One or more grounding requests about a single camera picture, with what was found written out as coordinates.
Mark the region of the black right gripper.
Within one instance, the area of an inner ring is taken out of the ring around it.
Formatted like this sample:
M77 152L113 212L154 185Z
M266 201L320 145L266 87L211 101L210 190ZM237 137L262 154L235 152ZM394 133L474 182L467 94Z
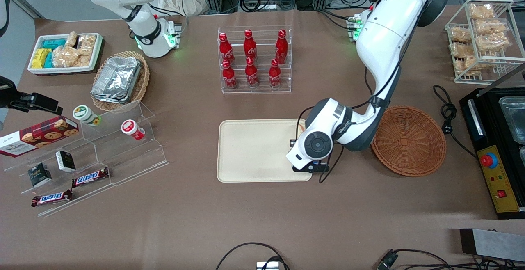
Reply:
M63 108L59 102L45 95L32 93L32 108L29 105L31 95L16 89L15 83L6 77L0 77L0 107L16 110L31 110L32 108L62 115Z

